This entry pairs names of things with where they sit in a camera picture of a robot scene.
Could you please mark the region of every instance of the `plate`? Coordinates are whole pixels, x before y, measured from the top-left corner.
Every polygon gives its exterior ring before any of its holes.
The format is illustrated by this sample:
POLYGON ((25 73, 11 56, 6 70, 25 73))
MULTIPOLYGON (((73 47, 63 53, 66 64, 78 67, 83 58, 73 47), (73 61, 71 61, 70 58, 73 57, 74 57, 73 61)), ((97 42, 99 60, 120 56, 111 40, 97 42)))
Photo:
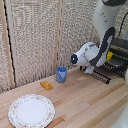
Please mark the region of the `plate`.
POLYGON ((44 128, 54 115, 52 102, 36 94, 20 97, 13 102, 8 112, 9 120, 16 128, 44 128))

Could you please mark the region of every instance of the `blue cup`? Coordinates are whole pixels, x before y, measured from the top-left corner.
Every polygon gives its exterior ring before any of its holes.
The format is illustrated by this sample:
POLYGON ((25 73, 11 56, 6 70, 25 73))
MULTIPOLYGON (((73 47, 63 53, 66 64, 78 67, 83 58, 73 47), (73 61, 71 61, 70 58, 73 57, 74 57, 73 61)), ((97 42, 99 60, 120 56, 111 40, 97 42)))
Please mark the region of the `blue cup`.
POLYGON ((56 81, 59 83, 64 83, 66 80, 66 74, 67 74, 67 69, 65 67, 57 67, 56 69, 56 81))

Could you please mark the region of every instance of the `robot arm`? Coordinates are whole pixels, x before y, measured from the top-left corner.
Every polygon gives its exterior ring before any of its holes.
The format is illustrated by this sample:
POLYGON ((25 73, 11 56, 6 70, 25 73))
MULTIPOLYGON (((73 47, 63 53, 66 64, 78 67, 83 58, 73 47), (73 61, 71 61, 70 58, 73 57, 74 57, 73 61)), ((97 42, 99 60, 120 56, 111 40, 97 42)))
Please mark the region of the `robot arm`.
POLYGON ((115 36, 116 17, 123 4, 128 5, 128 1, 98 1, 97 7, 93 15, 92 23, 100 37, 99 48, 93 42, 86 43, 81 47, 78 52, 72 55, 71 61, 73 64, 77 66, 84 65, 88 68, 90 66, 99 67, 105 63, 109 47, 111 45, 113 37, 115 36))

